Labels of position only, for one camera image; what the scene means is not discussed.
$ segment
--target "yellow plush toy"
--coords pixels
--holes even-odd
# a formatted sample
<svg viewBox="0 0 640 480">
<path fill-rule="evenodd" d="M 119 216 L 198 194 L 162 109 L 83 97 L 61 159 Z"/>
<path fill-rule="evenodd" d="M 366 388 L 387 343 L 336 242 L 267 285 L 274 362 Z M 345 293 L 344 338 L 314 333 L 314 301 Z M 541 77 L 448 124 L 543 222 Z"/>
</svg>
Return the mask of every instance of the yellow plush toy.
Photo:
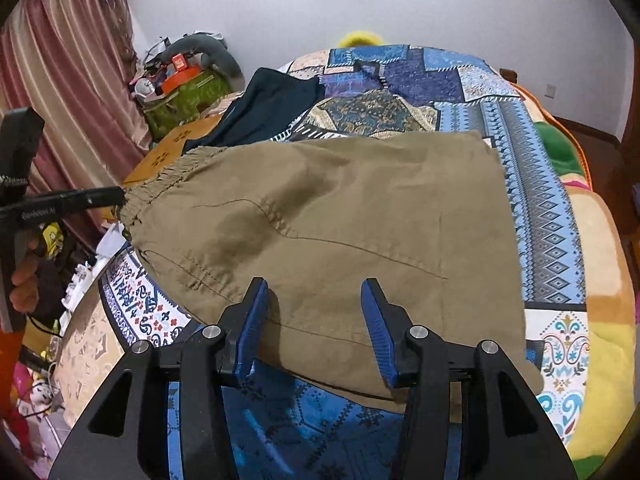
<svg viewBox="0 0 640 480">
<path fill-rule="evenodd" d="M 356 30 L 355 32 L 350 32 L 344 38 L 340 40 L 338 44 L 339 48 L 351 48 L 354 46 L 378 46 L 384 45 L 385 41 L 373 34 L 372 32 L 367 32 L 366 30 Z"/>
<path fill-rule="evenodd" d="M 47 260 L 52 260 L 62 250 L 65 235 L 58 222 L 52 222 L 42 230 L 42 236 L 47 244 Z"/>
</svg>

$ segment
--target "metal screw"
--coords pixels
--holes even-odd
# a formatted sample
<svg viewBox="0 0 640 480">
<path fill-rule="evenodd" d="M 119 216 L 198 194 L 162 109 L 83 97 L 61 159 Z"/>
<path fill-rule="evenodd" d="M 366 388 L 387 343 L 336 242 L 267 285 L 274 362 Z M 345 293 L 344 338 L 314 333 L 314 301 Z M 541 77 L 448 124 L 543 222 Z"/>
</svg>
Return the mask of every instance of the metal screw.
<svg viewBox="0 0 640 480">
<path fill-rule="evenodd" d="M 134 354 L 143 354 L 147 350 L 149 350 L 149 341 L 145 339 L 138 339 L 133 345 L 131 345 L 131 350 Z"/>
<path fill-rule="evenodd" d="M 498 343 L 495 341 L 491 341 L 490 339 L 486 339 L 482 341 L 480 348 L 487 352 L 488 354 L 495 354 L 498 351 Z"/>
<path fill-rule="evenodd" d="M 218 337 L 222 330 L 218 325 L 208 325 L 202 329 L 202 335 L 207 339 Z"/>
<path fill-rule="evenodd" d="M 413 325 L 409 329 L 409 334 L 411 334 L 416 339 L 424 339 L 429 335 L 429 331 L 422 325 Z"/>
</svg>

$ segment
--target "human hand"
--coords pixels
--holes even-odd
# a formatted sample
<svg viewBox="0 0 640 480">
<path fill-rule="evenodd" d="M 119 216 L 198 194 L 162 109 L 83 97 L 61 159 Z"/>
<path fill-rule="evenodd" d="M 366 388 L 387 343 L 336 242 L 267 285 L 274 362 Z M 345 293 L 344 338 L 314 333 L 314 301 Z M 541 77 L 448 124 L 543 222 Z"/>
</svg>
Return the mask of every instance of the human hand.
<svg viewBox="0 0 640 480">
<path fill-rule="evenodd" d="M 29 240 L 28 247 L 31 251 L 38 247 L 38 239 Z M 14 290 L 9 294 L 14 309 L 23 314 L 32 314 L 40 297 L 38 295 L 38 257 L 33 253 L 28 253 L 18 264 L 15 272 L 11 276 L 11 281 L 15 285 Z"/>
</svg>

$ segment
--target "patterned bedspread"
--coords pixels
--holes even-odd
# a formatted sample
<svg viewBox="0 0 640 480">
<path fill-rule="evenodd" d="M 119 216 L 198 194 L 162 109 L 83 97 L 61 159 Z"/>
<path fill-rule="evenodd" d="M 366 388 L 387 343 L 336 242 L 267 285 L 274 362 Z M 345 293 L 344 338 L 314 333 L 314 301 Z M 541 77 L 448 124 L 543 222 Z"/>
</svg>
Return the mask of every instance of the patterned bedspread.
<svg viewBox="0 0 640 480">
<path fill-rule="evenodd" d="M 325 50 L 281 70 L 299 78 L 319 76 L 326 99 L 273 140 L 478 130 L 498 151 L 518 237 L 527 358 L 544 377 L 538 399 L 567 444 L 589 368 L 584 264 L 565 186 L 521 95 L 478 58 L 409 45 Z M 100 280 L 100 294 L 125 347 L 138 338 L 170 344 L 197 329 L 130 250 Z M 170 395 L 177 406 L 178 384 Z M 388 475 L 399 415 L 364 408 L 262 363 L 242 390 L 225 391 L 225 401 L 242 480 Z M 177 417 L 170 410 L 172 478 L 180 479 Z M 448 478 L 456 477 L 459 437 L 452 425 Z"/>
</svg>

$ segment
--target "stuffed animal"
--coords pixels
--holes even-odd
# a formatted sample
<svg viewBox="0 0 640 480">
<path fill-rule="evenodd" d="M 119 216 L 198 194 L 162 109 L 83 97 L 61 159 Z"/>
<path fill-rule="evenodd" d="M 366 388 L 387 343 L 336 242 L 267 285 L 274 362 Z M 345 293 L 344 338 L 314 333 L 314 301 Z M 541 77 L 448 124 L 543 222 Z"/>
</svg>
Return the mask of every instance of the stuffed animal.
<svg viewBox="0 0 640 480">
<path fill-rule="evenodd" d="M 45 412 L 51 407 L 53 392 L 51 386 L 44 379 L 36 379 L 31 387 L 31 405 L 35 413 Z"/>
<path fill-rule="evenodd" d="M 379 46 L 384 45 L 385 41 L 379 36 L 366 30 L 356 30 L 350 32 L 338 43 L 339 48 L 351 48 L 354 46 Z"/>
</svg>

